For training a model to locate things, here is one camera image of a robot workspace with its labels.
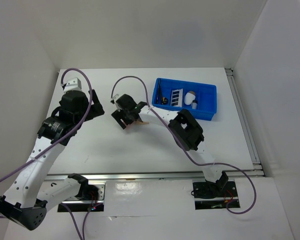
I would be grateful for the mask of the small orange black brush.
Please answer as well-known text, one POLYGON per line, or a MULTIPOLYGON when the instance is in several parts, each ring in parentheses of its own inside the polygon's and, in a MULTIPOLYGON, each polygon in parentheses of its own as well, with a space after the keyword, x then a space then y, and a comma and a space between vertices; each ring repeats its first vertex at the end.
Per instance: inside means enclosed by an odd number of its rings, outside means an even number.
POLYGON ((166 105, 166 104, 168 104, 168 102, 169 102, 169 100, 168 100, 166 97, 163 97, 163 98, 161 99, 161 104, 162 104, 162 105, 166 105))

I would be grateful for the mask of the thin black makeup brush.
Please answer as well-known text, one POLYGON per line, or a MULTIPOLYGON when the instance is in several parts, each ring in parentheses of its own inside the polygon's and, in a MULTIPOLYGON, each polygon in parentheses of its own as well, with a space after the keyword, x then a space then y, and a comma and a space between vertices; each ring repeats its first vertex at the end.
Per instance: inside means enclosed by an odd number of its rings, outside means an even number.
POLYGON ((162 104, 162 91, 161 91, 161 79, 158 80, 158 87, 157 87, 157 104, 162 104))

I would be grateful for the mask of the clear bottle black cap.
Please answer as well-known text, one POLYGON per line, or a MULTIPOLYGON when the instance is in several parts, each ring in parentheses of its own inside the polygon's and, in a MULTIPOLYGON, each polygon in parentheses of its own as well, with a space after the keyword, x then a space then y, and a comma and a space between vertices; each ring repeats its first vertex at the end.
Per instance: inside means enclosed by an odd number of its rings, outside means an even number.
POLYGON ((196 110, 198 108, 198 101, 197 100, 193 100, 191 103, 191 108, 193 110, 196 110))

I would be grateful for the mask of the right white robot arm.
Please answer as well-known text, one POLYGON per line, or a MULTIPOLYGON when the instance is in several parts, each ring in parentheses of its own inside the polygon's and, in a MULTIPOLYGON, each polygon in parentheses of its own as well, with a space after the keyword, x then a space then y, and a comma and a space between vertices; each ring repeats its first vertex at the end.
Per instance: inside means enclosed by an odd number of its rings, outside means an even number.
POLYGON ((136 103, 128 94, 112 96, 111 103, 116 107, 111 116, 122 129, 137 122, 167 127, 178 147, 201 167, 210 194, 220 196, 225 191, 229 178, 207 150, 203 128, 189 110, 170 111, 143 101, 136 103))

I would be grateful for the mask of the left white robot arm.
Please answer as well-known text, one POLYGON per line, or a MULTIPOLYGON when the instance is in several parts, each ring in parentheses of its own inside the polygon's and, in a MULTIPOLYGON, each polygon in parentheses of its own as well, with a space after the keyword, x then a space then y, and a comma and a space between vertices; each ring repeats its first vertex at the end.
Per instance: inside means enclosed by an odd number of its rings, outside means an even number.
POLYGON ((35 146, 12 186, 0 196, 0 216, 32 231, 48 211, 61 202, 76 198, 96 202, 99 189, 77 173, 45 190, 40 190, 50 168, 75 136, 81 120, 89 121, 105 112, 94 90, 87 97, 81 90, 66 91, 59 106, 42 122, 35 146))

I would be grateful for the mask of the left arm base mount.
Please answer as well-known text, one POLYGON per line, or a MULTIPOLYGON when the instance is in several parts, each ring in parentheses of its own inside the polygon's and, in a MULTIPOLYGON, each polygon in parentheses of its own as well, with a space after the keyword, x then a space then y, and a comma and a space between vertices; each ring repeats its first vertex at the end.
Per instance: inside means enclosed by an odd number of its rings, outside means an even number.
POLYGON ((105 181, 91 181, 91 185, 95 186, 94 190, 90 191, 84 198, 70 197, 58 205, 59 213, 67 212, 63 206, 66 205, 73 213, 103 212, 105 208, 105 181))

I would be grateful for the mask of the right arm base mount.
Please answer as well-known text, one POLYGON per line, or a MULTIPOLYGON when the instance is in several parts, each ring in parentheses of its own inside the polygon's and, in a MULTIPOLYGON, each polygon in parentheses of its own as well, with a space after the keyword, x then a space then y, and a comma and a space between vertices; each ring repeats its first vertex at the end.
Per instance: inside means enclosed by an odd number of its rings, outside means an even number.
POLYGON ((234 181, 228 181, 220 193, 212 193, 205 181, 193 182, 191 195, 194 197, 196 210, 216 210, 229 208, 240 208, 237 187, 234 181))

